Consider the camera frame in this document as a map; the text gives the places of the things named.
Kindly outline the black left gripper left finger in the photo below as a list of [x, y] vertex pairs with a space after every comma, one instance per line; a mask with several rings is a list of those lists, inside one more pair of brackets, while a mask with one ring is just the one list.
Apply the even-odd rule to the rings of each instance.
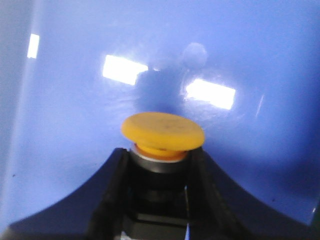
[[116, 148], [80, 187], [57, 203], [10, 224], [6, 240], [119, 240], [129, 154]]

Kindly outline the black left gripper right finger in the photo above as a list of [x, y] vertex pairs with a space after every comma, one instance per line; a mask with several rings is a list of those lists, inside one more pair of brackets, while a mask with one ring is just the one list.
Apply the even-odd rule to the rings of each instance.
[[315, 226], [274, 210], [232, 180], [202, 148], [190, 152], [191, 240], [313, 240]]

